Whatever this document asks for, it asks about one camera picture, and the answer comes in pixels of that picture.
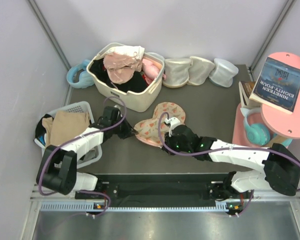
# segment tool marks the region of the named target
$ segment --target light blue headphones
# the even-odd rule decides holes
[[[245,129],[246,137],[248,138],[249,142],[252,144],[263,146],[271,140],[268,128],[262,123],[254,123],[252,125],[249,125],[248,123],[249,115],[260,112],[260,107],[249,110],[244,116],[243,126]],[[288,147],[291,144],[291,142],[292,139],[287,139],[282,143],[282,145]]]
[[[90,60],[85,59],[81,64],[72,67],[68,71],[66,75],[66,80],[68,81],[71,87],[75,89],[84,89],[95,84],[93,77],[86,71],[87,66],[89,65],[90,62],[91,62]],[[84,70],[84,71],[80,73],[79,81],[74,82],[75,75],[80,70]]]

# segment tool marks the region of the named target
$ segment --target gray table surface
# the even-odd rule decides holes
[[[224,212],[107,212],[59,225],[72,214],[41,211],[33,240],[300,240],[290,202],[253,202],[239,218]],[[50,233],[44,235],[40,225]]]
[[[157,104],[174,102],[180,105],[186,114],[185,124],[198,136],[215,137],[232,142],[236,108],[240,103],[239,81],[250,81],[246,65],[237,65],[239,73],[233,79],[233,85],[223,88],[213,85],[209,80],[200,86],[186,85],[180,88],[162,89],[153,104],[145,112],[128,109],[127,120],[134,126],[141,120],[152,117]],[[70,103],[87,101],[97,120],[103,113],[103,101],[95,86],[85,89],[73,89]],[[170,156],[161,149],[149,146],[130,137],[125,140],[113,136],[102,144],[102,158],[81,172],[94,174],[142,174],[142,173],[228,173],[246,171],[247,168],[228,163],[198,161],[193,157]]]

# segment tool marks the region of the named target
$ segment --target pink cloth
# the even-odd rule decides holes
[[[157,68],[152,61],[144,58],[142,59],[142,70],[151,82],[156,79],[160,72],[160,69]]]
[[[115,52],[107,54],[103,59],[110,80],[115,84],[124,84],[134,75],[134,72],[140,72],[142,63],[135,57],[120,55]]]

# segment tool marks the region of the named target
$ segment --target book cover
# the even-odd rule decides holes
[[[292,113],[299,91],[300,69],[268,57],[250,97],[263,104],[277,106],[283,112]]]
[[[242,87],[243,87],[244,93],[247,97],[249,97],[250,94],[252,93],[255,83],[256,82],[254,82],[254,81],[249,81],[249,82],[242,81]]]

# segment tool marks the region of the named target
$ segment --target metal floor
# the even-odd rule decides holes
[[[300,240],[290,202],[252,202],[239,218],[223,212],[108,212],[93,220],[40,212],[34,240]]]

